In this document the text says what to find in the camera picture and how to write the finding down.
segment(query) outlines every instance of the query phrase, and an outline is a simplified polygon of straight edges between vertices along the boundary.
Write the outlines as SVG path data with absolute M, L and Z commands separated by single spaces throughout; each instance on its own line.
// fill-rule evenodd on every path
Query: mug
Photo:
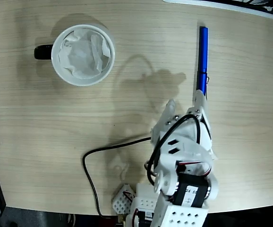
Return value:
M 92 78 L 80 79 L 80 78 L 74 77 L 68 69 L 60 65 L 60 61 L 58 57 L 58 54 L 61 49 L 61 44 L 63 40 L 65 39 L 65 37 L 68 36 L 73 31 L 77 29 L 81 29 L 81 28 L 92 29 L 100 33 L 101 35 L 103 35 L 107 44 L 109 45 L 110 52 L 111 52 L 111 59 L 107 67 L 101 72 L 101 74 Z M 98 25 L 98 24 L 75 25 L 63 31 L 57 37 L 57 39 L 55 40 L 53 44 L 37 46 L 34 49 L 34 57 L 38 60 L 51 60 L 52 66 L 55 69 L 56 73 L 59 75 L 59 77 L 61 77 L 64 81 L 68 82 L 69 84 L 72 84 L 75 86 L 81 86 L 81 87 L 90 86 L 90 85 L 99 83 L 104 78 L 106 78 L 108 74 L 110 73 L 115 61 L 114 39 L 110 31 L 102 25 Z

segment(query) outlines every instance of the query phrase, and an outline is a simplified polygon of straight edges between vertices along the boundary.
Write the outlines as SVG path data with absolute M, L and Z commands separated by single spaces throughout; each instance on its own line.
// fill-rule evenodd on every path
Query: black wire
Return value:
M 175 124 L 173 126 L 171 126 L 171 128 L 165 133 L 165 135 L 162 137 L 162 139 L 156 144 L 154 151 L 149 159 L 148 166 L 147 166 L 147 178 L 152 185 L 154 185 L 154 181 L 151 177 L 151 167 L 154 163 L 154 159 L 155 159 L 156 154 L 161 149 L 164 142 L 166 142 L 168 137 L 174 132 L 174 130 L 176 130 L 182 123 L 184 123 L 185 121 L 187 121 L 188 119 L 191 119 L 191 118 L 194 119 L 194 121 L 196 123 L 196 142 L 198 144 L 200 144 L 201 128 L 200 128 L 199 121 L 198 121 L 197 117 L 195 117 L 192 114 L 186 114 L 186 115 L 182 116 L 177 122 L 175 122 Z
M 96 205 L 96 208 L 97 208 L 97 211 L 98 211 L 98 214 L 101 218 L 110 218 L 109 216 L 104 216 L 102 215 L 101 211 L 100 211 L 100 205 L 99 205 L 99 199 L 98 199 L 98 194 L 97 194 L 97 191 L 94 187 L 94 183 L 89 175 L 89 172 L 87 170 L 87 167 L 86 167 L 86 162 L 85 162 L 85 159 L 88 155 L 91 155 L 95 152 L 99 152 L 99 151 L 104 151 L 104 150 L 111 150 L 111 149 L 117 149 L 117 148 L 122 148 L 122 147 L 126 147 L 126 146 L 130 146 L 130 145 L 133 145 L 133 144 L 136 144 L 136 143 L 140 143 L 140 142 L 144 142 L 144 141 L 147 141 L 147 140 L 150 140 L 151 138 L 150 137 L 146 137 L 146 138 L 143 138 L 143 139 L 140 139 L 140 140 L 135 140 L 135 141 L 132 141 L 132 142 L 129 142 L 129 143 L 123 143 L 123 144 L 119 144 L 119 145 L 114 145 L 114 146 L 109 146 L 109 147 L 104 147 L 104 148 L 97 148 L 97 149 L 94 149 L 94 150 L 91 150 L 91 151 L 88 151 L 86 154 L 83 155 L 83 158 L 82 158 L 82 164 L 83 164 L 83 168 L 84 168 L 84 171 L 85 171 L 85 174 L 88 178 L 88 181 L 91 185 L 91 188 L 94 192 L 94 199 L 95 199 L 95 205 Z

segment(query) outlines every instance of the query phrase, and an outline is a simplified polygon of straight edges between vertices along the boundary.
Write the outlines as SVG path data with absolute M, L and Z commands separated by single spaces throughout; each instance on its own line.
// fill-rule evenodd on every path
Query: wooden table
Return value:
M 209 28 L 209 117 L 217 200 L 210 212 L 273 205 L 273 20 L 162 0 L 0 0 L 0 182 L 8 206 L 96 214 L 82 155 L 148 136 L 168 99 L 192 105 L 198 28 Z M 71 25 L 102 23 L 116 62 L 91 87 L 36 61 Z M 103 214 L 123 183 L 147 182 L 149 142 L 89 157 Z

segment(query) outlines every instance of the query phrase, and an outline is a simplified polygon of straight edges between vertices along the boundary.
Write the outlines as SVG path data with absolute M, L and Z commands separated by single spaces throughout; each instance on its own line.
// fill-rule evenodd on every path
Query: white tissue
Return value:
M 75 30 L 66 36 L 59 52 L 61 66 L 80 79 L 101 74 L 110 58 L 110 48 L 104 36 L 85 28 Z

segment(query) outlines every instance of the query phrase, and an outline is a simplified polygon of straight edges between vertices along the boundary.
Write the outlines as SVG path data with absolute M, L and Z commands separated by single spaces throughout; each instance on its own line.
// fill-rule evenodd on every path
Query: blue pen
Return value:
M 208 65 L 208 28 L 199 28 L 199 54 L 196 89 L 206 95 L 207 91 L 207 65 Z

